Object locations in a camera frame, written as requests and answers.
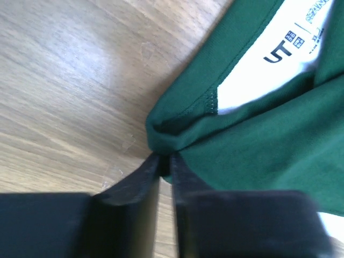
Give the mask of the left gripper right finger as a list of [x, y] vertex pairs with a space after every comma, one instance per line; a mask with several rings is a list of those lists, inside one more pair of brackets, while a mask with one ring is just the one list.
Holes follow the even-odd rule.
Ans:
[[212, 188], [199, 178], [180, 154], [170, 157], [169, 171], [172, 177], [173, 205], [178, 257], [195, 257], [197, 198]]

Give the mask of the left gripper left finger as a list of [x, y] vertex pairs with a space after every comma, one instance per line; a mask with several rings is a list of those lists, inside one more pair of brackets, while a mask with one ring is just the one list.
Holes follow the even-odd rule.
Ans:
[[93, 257], [152, 257], [159, 196], [159, 157], [94, 197]]

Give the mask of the white and green t-shirt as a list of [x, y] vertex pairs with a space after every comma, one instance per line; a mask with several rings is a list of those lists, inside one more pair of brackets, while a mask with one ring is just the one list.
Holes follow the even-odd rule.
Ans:
[[213, 188], [306, 192], [343, 240], [343, 1], [234, 1], [146, 130]]

